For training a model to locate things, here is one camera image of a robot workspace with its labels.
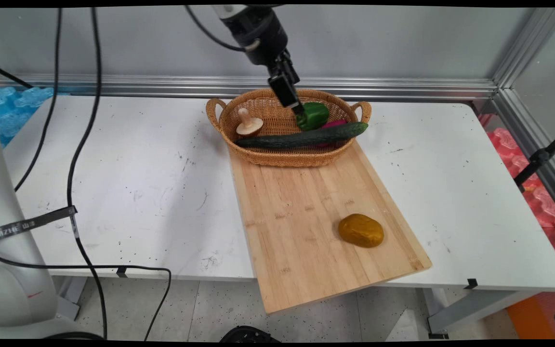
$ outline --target floor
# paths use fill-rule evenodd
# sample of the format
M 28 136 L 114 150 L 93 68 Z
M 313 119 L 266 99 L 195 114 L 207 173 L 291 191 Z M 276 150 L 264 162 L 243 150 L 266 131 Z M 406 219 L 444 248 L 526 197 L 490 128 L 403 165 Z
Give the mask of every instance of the floor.
M 163 280 L 102 279 L 108 338 L 142 340 L 165 286 Z M 447 297 L 452 303 L 466 293 L 447 290 Z M 101 335 L 99 296 L 92 279 L 88 279 L 79 305 L 77 322 Z M 255 281 L 176 280 L 172 281 L 149 340 L 216 342 L 237 325 L 251 325 L 282 342 L 385 341 L 406 309 L 417 321 L 419 340 L 427 340 L 427 308 L 420 289 L 370 287 L 268 317 Z M 516 339 L 517 334 L 502 310 L 449 330 L 449 338 Z

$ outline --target table leg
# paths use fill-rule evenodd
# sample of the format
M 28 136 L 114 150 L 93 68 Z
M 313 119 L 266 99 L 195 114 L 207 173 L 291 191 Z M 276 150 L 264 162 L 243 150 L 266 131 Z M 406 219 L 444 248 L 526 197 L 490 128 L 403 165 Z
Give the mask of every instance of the table leg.
M 439 309 L 437 312 L 430 311 L 427 319 L 431 333 L 445 334 L 450 327 L 456 327 L 463 323 L 485 318 L 490 314 L 498 312 L 506 307 L 518 303 L 524 299 L 537 294 L 536 292 L 516 292 L 510 290 L 472 290 L 466 297 L 447 307 L 443 306 L 443 300 L 438 299 L 439 293 L 436 289 L 425 289 L 425 300 L 435 300 L 428 304 L 428 309 Z

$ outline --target metal frame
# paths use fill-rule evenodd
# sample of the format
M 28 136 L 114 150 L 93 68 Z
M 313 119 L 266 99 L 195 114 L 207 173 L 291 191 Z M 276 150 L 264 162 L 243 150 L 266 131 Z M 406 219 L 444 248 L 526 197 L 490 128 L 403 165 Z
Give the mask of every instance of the metal frame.
M 513 46 L 498 66 L 492 81 L 498 88 L 512 88 L 532 57 L 555 30 L 555 7 L 534 9 Z
M 17 75 L 34 86 L 53 85 L 52 75 Z M 0 75 L 0 86 L 18 86 Z M 102 78 L 103 96 L 222 97 L 268 88 L 265 77 L 156 77 Z M 474 102 L 489 100 L 496 85 L 487 79 L 301 79 L 297 88 L 316 89 L 346 100 Z M 74 95 L 93 95 L 94 75 L 60 75 L 59 90 Z
M 438 312 L 429 312 L 427 319 L 432 334 L 446 334 L 447 329 L 458 327 L 494 314 L 499 310 L 530 298 L 536 292 L 511 290 L 473 290 L 464 298 Z

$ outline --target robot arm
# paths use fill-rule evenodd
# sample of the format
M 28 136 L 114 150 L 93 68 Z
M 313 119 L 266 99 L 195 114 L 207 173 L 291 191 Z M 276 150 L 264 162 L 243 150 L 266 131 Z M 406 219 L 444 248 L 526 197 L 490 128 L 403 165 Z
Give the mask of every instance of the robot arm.
M 295 114 L 304 112 L 294 85 L 299 76 L 286 49 L 288 37 L 271 7 L 246 5 L 212 5 L 233 38 L 254 65 L 267 66 L 269 86 L 282 106 Z

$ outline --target orange object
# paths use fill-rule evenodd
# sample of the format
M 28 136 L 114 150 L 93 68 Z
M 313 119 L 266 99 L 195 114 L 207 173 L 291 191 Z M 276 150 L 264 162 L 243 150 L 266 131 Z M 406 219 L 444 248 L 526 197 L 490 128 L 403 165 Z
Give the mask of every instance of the orange object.
M 509 306 L 507 312 L 520 339 L 555 339 L 555 334 L 535 296 Z
M 381 224 L 367 215 L 359 213 L 342 219 L 337 230 L 344 241 L 359 247 L 376 247 L 385 239 Z

